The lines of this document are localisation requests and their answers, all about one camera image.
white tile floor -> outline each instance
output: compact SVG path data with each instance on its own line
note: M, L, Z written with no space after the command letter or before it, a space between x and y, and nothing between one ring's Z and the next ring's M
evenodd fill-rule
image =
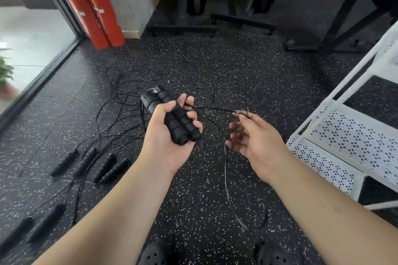
M0 42L11 49L0 51L14 67L10 83L23 91L74 39L58 10L29 10L23 6L0 7ZM0 101L0 113L12 101Z

person's left hand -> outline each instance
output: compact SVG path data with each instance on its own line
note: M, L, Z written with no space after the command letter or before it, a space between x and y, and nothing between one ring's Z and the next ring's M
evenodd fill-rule
M184 103L193 105L193 96L187 97L183 93L177 102L184 109L191 110L192 108L184 106ZM164 124L164 117L166 113L172 111L175 105L175 101L157 105L148 124L144 144L138 157L140 161L148 165L166 167L172 175L187 161L195 145L195 142L189 141L185 145L179 146L172 141L170 131ZM193 120L193 125L202 133L203 125L197 120L197 113L189 111L187 116Z

person's right hand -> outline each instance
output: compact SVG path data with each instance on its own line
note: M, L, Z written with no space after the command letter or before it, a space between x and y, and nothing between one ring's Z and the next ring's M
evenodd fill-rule
M272 175L284 164L291 162L293 154L288 150L279 132L256 114L248 117L233 113L239 122L231 122L231 140L226 145L249 159L258 177L270 183Z

fire extinguisher label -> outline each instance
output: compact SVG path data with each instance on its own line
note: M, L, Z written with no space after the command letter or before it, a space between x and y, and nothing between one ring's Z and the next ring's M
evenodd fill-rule
M96 7L93 7L93 9L94 9L95 11L99 12L100 14L105 13L105 11L103 10L103 8L96 8Z

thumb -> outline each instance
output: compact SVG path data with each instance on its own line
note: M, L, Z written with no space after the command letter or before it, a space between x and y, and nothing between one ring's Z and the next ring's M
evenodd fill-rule
M165 104L157 105L149 123L158 125L164 124L164 117L166 116L166 113L172 111L175 106L176 101L170 101Z
M255 132L258 126L256 125L255 122L253 122L250 118L245 117L242 114L239 114L239 121L242 124L242 126L246 129L246 131L249 133Z

